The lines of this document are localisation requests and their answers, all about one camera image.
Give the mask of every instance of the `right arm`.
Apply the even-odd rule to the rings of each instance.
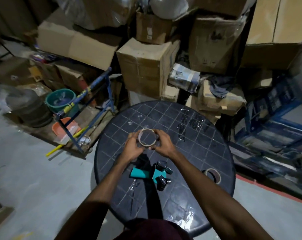
[[[235,199],[193,166],[175,148],[168,134],[154,131],[161,146],[153,149],[173,161],[221,239],[273,239]]]

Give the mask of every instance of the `left hand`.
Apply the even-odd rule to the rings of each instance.
[[[123,152],[121,153],[120,160],[129,163],[136,159],[143,151],[143,147],[137,146],[137,137],[141,130],[132,132],[128,135],[127,141],[125,142]]]

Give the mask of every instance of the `yellow stick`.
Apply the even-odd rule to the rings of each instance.
[[[81,135],[83,133],[83,131],[85,131],[87,129],[87,127],[81,129],[79,132],[75,133],[73,135],[74,138],[78,137],[79,135]],[[45,156],[50,156],[51,154],[55,153],[58,149],[61,149],[64,145],[58,145],[56,148],[54,148],[52,151],[50,151],[48,154],[46,154]]]

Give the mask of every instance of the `teal plastic tub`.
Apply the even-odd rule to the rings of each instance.
[[[53,113],[57,113],[65,108],[67,104],[69,104],[73,99],[76,98],[75,93],[67,88],[56,90],[50,93],[45,98],[45,103],[49,107],[49,109]],[[67,114],[65,117],[72,117],[75,115],[76,112],[79,111],[79,105],[76,104]]]

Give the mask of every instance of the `blue metal stand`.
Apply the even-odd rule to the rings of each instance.
[[[106,111],[106,108],[111,107],[112,112],[114,113],[114,101],[113,101],[113,97],[112,97],[112,91],[111,91],[111,82],[109,79],[109,74],[112,71],[112,68],[109,67],[101,76],[99,76],[97,79],[95,79],[92,84],[90,86],[88,86],[83,92],[81,92],[81,94],[79,96],[77,96],[74,100],[72,100],[68,105],[66,105],[66,107],[61,110],[58,113],[55,113],[53,115],[54,119],[59,123],[59,125],[63,128],[63,130],[65,131],[65,133],[70,137],[71,141],[73,142],[73,144],[77,147],[77,149],[81,152],[84,153],[81,146],[79,146],[78,142],[81,140],[81,138],[85,135],[85,133],[87,133],[87,131],[92,128],[92,126],[94,125],[94,123],[97,121],[97,119]],[[102,82],[103,80],[105,80],[105,84],[101,86],[101,89],[107,87],[108,89],[108,93],[109,93],[109,101],[107,102],[107,104],[103,107],[103,109],[93,118],[93,120],[89,123],[89,125],[87,126],[87,128],[85,129],[85,131],[83,131],[83,133],[78,137],[78,138],[74,138],[72,136],[72,134],[69,132],[69,130],[67,129],[67,126],[93,101],[93,99],[95,98],[94,96],[85,103],[85,105],[81,108],[80,111],[78,111],[69,121],[67,121],[65,124],[62,123],[61,118],[63,118],[76,104],[78,104],[90,91],[93,90],[93,88],[95,88],[97,86],[97,84],[99,84],[100,82]]]

